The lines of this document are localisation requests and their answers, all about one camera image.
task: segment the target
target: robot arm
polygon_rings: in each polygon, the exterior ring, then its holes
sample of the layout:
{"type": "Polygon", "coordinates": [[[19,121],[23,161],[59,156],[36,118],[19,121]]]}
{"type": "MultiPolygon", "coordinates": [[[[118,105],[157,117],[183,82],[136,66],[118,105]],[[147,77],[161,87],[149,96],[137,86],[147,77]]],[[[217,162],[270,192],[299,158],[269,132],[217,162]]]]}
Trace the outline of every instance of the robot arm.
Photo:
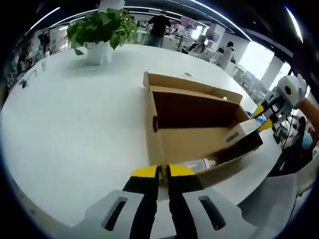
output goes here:
{"type": "Polygon", "coordinates": [[[265,130],[277,122],[284,121],[292,109],[296,109],[299,102],[305,98],[306,91],[307,84],[300,74],[297,77],[284,76],[281,78],[252,115],[252,118],[264,115],[267,119],[259,130],[265,130]]]}

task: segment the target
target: window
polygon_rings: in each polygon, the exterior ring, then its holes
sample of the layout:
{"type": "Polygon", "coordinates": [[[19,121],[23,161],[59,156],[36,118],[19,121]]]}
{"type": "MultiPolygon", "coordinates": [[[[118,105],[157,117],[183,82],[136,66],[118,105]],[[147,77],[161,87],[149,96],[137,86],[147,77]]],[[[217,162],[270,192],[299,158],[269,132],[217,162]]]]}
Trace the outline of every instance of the window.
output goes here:
{"type": "Polygon", "coordinates": [[[252,73],[259,80],[264,76],[274,53],[257,42],[249,42],[239,65],[252,73]]]}
{"type": "Polygon", "coordinates": [[[290,65],[285,62],[282,67],[280,68],[280,71],[278,73],[278,75],[276,76],[276,78],[274,79],[273,83],[271,84],[271,86],[269,87],[269,90],[271,91],[279,82],[279,80],[281,78],[283,78],[284,76],[288,75],[289,71],[290,71],[291,67],[290,65]]]}
{"type": "Polygon", "coordinates": [[[207,30],[209,29],[209,27],[205,27],[204,31],[203,31],[203,35],[206,35],[207,30]]]}
{"type": "Polygon", "coordinates": [[[196,30],[193,30],[193,32],[191,33],[191,38],[194,38],[197,40],[202,28],[203,28],[203,26],[197,26],[196,30]]]}

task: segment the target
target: office desk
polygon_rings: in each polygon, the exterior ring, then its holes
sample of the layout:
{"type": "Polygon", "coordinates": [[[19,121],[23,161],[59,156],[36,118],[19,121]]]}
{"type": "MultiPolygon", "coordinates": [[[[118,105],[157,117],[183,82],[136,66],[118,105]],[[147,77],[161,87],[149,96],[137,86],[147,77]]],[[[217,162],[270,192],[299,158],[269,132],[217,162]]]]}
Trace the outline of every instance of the office desk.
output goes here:
{"type": "MultiPolygon", "coordinates": [[[[125,44],[116,49],[112,63],[100,66],[89,66],[85,55],[66,50],[50,56],[46,71],[41,62],[30,71],[34,69],[38,76],[25,89],[16,86],[2,109],[3,156],[20,189],[69,226],[83,220],[90,205],[113,189],[122,189],[132,171],[149,165],[144,71],[231,90],[243,95],[245,110],[256,108],[219,67],[156,47],[125,44]]],[[[264,144],[258,150],[201,178],[204,186],[234,204],[242,202],[265,179],[281,152],[271,130],[261,137],[264,144]]],[[[164,188],[153,229],[157,239],[174,231],[164,188]]]]}

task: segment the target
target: cardboard box lid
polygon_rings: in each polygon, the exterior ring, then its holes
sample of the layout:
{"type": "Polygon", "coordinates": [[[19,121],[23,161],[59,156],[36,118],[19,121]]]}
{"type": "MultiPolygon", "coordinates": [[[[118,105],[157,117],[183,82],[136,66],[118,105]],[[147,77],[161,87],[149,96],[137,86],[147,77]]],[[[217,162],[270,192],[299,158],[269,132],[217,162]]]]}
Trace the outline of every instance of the cardboard box lid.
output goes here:
{"type": "Polygon", "coordinates": [[[153,74],[147,71],[144,72],[143,85],[148,89],[150,89],[150,86],[158,86],[158,87],[167,87],[167,88],[180,89],[180,90],[185,90],[190,92],[202,93],[202,94],[206,94],[210,96],[215,96],[220,99],[223,99],[224,97],[226,97],[227,101],[230,101],[236,104],[240,104],[243,98],[242,95],[235,92],[228,91],[228,90],[220,89],[213,86],[208,86],[208,85],[190,81],[187,79],[153,74]]]}

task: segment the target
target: open cardboard box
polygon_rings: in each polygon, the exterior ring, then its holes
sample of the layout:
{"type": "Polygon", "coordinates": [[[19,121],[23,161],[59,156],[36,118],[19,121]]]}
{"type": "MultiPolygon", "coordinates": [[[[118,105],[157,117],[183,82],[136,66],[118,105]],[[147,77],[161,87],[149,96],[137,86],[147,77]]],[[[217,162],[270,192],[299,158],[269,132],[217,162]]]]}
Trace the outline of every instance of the open cardboard box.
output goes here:
{"type": "Polygon", "coordinates": [[[232,146],[225,141],[233,127],[249,119],[239,105],[240,94],[148,72],[143,85],[148,89],[146,135],[151,165],[166,167],[214,156],[217,166],[209,169],[213,170],[263,143],[257,131],[232,146]]]}

